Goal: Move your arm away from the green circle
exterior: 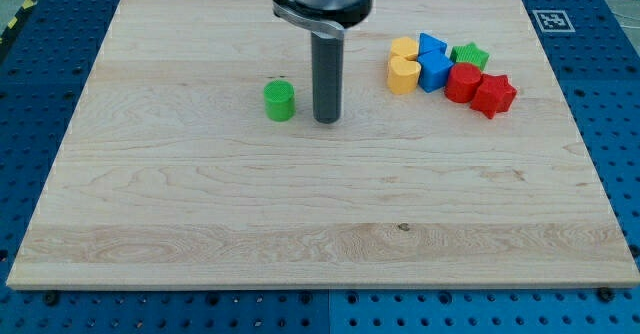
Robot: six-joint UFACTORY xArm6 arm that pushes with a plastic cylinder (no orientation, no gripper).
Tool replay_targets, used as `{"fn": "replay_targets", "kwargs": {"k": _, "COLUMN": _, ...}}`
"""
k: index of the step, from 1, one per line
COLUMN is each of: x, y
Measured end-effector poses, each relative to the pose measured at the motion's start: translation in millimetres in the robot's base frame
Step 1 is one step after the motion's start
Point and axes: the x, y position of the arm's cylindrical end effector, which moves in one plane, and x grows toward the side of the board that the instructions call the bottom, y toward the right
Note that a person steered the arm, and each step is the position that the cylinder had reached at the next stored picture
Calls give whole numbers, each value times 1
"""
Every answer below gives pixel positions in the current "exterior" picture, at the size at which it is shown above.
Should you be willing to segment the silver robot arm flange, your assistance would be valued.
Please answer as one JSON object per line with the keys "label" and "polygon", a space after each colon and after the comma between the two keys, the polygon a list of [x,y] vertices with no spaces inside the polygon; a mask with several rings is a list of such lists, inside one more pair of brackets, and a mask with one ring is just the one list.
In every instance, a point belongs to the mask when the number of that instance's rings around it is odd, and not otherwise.
{"label": "silver robot arm flange", "polygon": [[272,0],[273,12],[322,39],[343,40],[348,28],[362,22],[373,0]]}

